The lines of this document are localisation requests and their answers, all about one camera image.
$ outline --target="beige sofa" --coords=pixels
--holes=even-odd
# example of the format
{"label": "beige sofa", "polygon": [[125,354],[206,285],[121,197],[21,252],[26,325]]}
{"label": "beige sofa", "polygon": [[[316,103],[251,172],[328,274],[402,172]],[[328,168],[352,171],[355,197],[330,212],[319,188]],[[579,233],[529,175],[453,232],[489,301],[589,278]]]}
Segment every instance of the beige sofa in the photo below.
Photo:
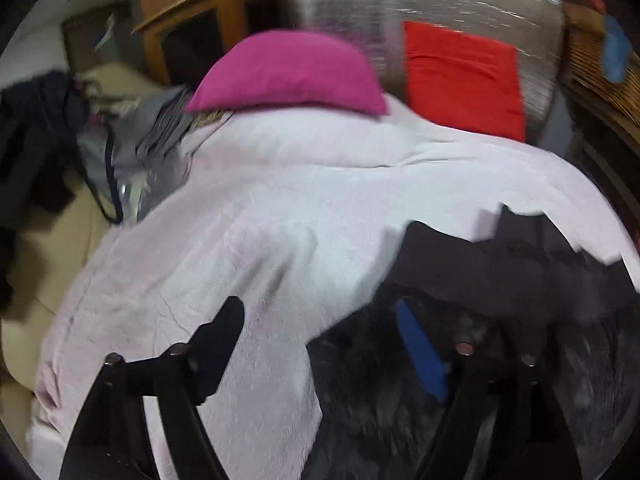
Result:
{"label": "beige sofa", "polygon": [[[107,95],[145,96],[161,87],[120,63],[83,75]],[[14,296],[0,317],[0,419],[25,454],[40,345],[65,292],[109,228],[88,187],[75,174],[66,183],[75,194],[59,215],[33,206],[16,244],[8,276]]]}

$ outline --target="blue object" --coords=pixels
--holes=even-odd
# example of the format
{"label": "blue object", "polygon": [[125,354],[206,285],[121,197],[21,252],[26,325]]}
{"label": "blue object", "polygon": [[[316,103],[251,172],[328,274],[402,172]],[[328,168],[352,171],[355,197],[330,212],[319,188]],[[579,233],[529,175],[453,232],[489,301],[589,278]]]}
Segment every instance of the blue object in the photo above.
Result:
{"label": "blue object", "polygon": [[396,304],[396,325],[422,388],[443,404],[448,395],[446,368],[404,300]]}
{"label": "blue object", "polygon": [[602,48],[602,74],[610,83],[620,84],[626,76],[626,66],[631,53],[631,42],[622,31],[615,18],[605,16],[605,30],[607,36]]}

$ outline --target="wooden cabinet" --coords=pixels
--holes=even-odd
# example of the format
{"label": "wooden cabinet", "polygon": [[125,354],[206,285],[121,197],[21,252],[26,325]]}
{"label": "wooden cabinet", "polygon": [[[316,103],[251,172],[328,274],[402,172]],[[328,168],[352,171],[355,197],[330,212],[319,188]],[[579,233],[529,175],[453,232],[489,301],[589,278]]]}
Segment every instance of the wooden cabinet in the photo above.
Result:
{"label": "wooden cabinet", "polygon": [[[140,3],[145,19],[135,31],[142,33],[153,78],[164,85],[187,82],[193,86],[202,72],[201,66],[211,66],[217,57],[250,33],[275,25],[264,19],[276,14],[274,0],[140,0]],[[202,44],[207,45],[209,57]],[[185,66],[184,73],[177,74],[181,70],[175,67],[188,62],[190,56],[192,66]]]}

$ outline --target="white blanket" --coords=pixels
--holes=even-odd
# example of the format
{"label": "white blanket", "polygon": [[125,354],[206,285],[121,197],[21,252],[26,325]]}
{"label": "white blanket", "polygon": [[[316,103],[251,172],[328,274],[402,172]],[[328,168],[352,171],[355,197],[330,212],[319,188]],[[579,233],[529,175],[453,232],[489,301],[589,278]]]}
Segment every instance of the white blanket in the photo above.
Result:
{"label": "white blanket", "polygon": [[[187,185],[112,230],[44,343],[31,464],[57,478],[103,358],[158,355],[225,298],[246,323],[200,415],[231,480],[297,479],[321,412],[305,343],[372,296],[409,220],[475,240],[502,203],[545,212],[574,247],[640,261],[595,186],[531,146],[444,128],[389,97],[381,120],[318,108],[236,113],[194,156]],[[175,478],[148,406],[163,479]]]}

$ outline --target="pink pillow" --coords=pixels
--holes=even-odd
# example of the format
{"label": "pink pillow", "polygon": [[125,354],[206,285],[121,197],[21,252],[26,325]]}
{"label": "pink pillow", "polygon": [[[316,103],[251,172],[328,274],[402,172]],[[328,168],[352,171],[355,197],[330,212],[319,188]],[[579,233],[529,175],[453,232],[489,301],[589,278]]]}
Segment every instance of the pink pillow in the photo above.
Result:
{"label": "pink pillow", "polygon": [[365,56],[324,34],[270,30],[233,47],[207,73],[186,111],[318,104],[387,115]]}

